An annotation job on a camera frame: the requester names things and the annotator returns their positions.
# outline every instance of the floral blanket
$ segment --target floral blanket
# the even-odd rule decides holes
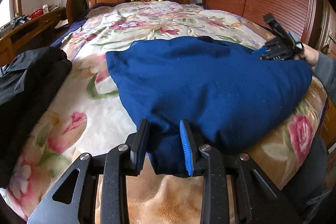
[[[272,38],[263,28],[240,16],[169,1],[100,7],[87,17],[84,26],[63,41],[62,47],[73,61],[72,71],[31,132],[9,187],[1,191],[6,202],[24,219],[80,153],[107,153],[136,131],[108,74],[105,52],[126,50],[135,40],[182,35],[208,35],[254,49]],[[248,149],[279,189],[302,165],[326,96],[320,81],[313,78],[293,114]],[[156,176],[146,160],[139,177],[127,178],[131,223],[199,223],[202,184],[200,178]]]

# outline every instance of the wooden desk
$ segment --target wooden desk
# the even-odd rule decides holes
[[[0,66],[10,63],[15,58],[15,52],[32,38],[65,19],[66,10],[62,7],[17,26],[0,39]]]

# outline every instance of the plastic bottle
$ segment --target plastic bottle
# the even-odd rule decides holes
[[[64,7],[63,0],[58,0],[58,6],[59,6],[59,7]]]

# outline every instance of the silver bolt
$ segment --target silver bolt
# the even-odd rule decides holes
[[[246,153],[241,153],[241,154],[239,155],[239,158],[240,158],[241,160],[249,160],[249,159],[250,159],[250,156],[249,156],[248,154],[246,154]]]
[[[128,145],[126,144],[121,144],[118,146],[119,151],[126,151],[128,149]]]
[[[90,157],[89,153],[83,153],[79,156],[81,160],[87,160]]]
[[[202,151],[209,151],[211,149],[211,146],[208,144],[203,144],[201,145],[201,150]]]

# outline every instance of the person's arm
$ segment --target person's arm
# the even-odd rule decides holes
[[[304,51],[300,56],[313,67],[313,74],[320,79],[329,98],[336,106],[336,59],[330,58],[308,45],[304,46]]]

